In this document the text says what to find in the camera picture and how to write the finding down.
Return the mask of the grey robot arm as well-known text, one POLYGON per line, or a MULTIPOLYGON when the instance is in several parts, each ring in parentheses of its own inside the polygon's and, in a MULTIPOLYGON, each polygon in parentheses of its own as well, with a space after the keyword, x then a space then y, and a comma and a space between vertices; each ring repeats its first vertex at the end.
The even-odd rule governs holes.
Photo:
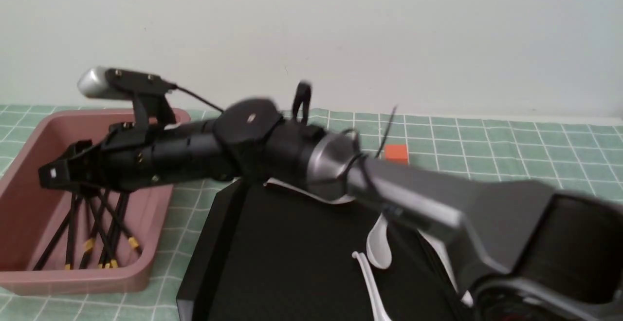
POLYGON ((247 99, 177 124, 134 102, 133 126, 38 170, 48 189, 134 192, 211 178, 277 179, 325 201, 345 196, 443 243, 459 294, 481 320, 620 321, 622 206, 537 180, 486 183, 361 151, 357 138, 285 119, 247 99))

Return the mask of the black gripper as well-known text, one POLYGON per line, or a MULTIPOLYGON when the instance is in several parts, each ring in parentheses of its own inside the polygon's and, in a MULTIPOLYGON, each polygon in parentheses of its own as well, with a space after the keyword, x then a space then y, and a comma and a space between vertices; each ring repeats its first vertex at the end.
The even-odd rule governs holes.
POLYGON ((212 121, 116 128, 78 154, 38 168, 43 189, 76 186, 134 192, 201 179, 231 181, 234 163, 214 133, 212 121))

